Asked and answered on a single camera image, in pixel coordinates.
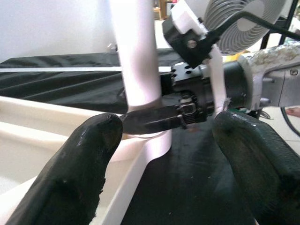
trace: white tray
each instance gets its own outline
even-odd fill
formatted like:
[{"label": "white tray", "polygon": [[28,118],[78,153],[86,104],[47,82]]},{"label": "white tray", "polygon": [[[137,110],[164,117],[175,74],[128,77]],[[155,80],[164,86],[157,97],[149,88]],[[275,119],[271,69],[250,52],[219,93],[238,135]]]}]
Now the white tray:
[{"label": "white tray", "polygon": [[[10,217],[46,162],[73,130],[102,112],[0,97],[0,224]],[[171,131],[124,135],[106,170],[91,224],[120,224],[146,165],[171,147]]]}]

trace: white plastic tube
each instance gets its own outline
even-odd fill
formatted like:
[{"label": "white plastic tube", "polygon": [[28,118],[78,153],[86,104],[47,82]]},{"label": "white plastic tube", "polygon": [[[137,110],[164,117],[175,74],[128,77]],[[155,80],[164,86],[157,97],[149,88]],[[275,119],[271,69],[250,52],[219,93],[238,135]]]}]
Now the white plastic tube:
[{"label": "white plastic tube", "polygon": [[153,1],[111,0],[128,111],[161,103]]}]

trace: black cloth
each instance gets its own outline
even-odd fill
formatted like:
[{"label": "black cloth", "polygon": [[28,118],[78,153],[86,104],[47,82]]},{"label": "black cloth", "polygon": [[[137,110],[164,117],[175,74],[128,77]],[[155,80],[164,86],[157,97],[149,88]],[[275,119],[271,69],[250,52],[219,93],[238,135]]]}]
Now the black cloth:
[{"label": "black cloth", "polygon": [[[171,49],[158,50],[160,66],[182,59]],[[119,66],[116,53],[10,59],[0,68]],[[0,73],[0,95],[125,113],[120,72]],[[179,96],[163,97],[165,105]],[[254,225],[230,165],[212,136],[212,119],[197,131],[172,132],[172,147],[150,162],[123,218],[124,225]]]}]

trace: bolt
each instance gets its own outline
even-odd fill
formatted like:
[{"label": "bolt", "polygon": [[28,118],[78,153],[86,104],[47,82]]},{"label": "bolt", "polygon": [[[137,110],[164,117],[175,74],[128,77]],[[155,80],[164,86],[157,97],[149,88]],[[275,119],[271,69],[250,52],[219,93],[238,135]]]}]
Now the bolt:
[{"label": "bolt", "polygon": [[187,42],[187,47],[188,48],[196,48],[196,46],[197,46],[197,42],[195,42],[194,40],[189,40]]},{"label": "bolt", "polygon": [[297,76],[298,75],[298,70],[297,69],[291,69],[290,70],[290,75]]}]

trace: tiled floor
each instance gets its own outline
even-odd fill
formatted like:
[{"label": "tiled floor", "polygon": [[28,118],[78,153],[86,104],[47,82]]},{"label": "tiled floor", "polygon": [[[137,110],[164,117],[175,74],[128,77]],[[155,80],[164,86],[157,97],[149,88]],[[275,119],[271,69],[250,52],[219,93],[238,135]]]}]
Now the tiled floor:
[{"label": "tiled floor", "polygon": [[[155,35],[156,35],[156,43],[157,48],[170,48],[168,43],[166,42],[163,30],[162,30],[162,22],[156,20],[155,21]],[[268,47],[277,46],[280,40],[279,34],[271,34]],[[254,52],[258,51],[261,45],[261,40],[258,41],[255,45],[248,48],[249,51]],[[279,135],[300,155],[300,138],[290,130],[290,128],[285,123],[281,111],[279,108],[276,107],[268,107],[265,108],[264,111],[266,111],[273,120],[265,120],[261,119],[262,121],[270,124],[276,131],[279,133]],[[300,118],[296,118],[291,116],[290,117],[291,122],[293,125],[300,130]]]},{"label": "tiled floor", "polygon": [[[298,137],[284,121],[280,108],[278,107],[267,107],[263,109],[271,116],[271,120],[260,119],[268,123],[276,132],[290,145],[295,152],[300,155],[300,137]],[[295,128],[300,130],[300,118],[289,116],[291,123]]]}]

